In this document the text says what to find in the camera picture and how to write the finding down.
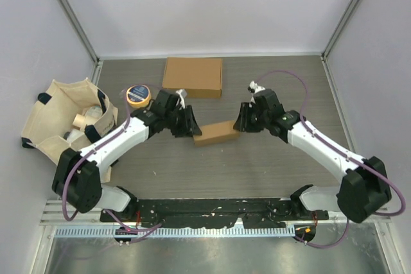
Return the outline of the large brown cardboard box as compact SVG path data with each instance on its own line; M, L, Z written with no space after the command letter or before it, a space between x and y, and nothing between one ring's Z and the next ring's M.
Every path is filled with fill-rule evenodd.
M221 58L176 58L166 60L162 87L184 89L188 98L219 99L222 96Z

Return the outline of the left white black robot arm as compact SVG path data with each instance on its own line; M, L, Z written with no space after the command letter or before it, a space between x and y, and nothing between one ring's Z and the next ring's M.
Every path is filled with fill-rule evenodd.
M75 213L101 208L124 222L132 221L137 213L136 199L126 189L103 185L101 176L127 151L168 129L174 137L201 135L191 105L186 104L184 89L162 89L147 107L133 111L115 130L75 151L68 148L60 155L52 190L62 199L62 213L67 221Z

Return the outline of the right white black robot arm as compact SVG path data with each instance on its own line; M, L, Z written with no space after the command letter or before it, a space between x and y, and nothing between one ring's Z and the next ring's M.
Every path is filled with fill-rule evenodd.
M355 223L374 214L391 198L389 185L383 181L383 162L357 155L334 142L295 110L285 111L271 89L249 87L252 97L240 106L233 128L239 132L258 133L268 130L316 160L338 181L336 187L307 185L297 191L290 203L290 212L297 219L307 218L313 211L341 212Z

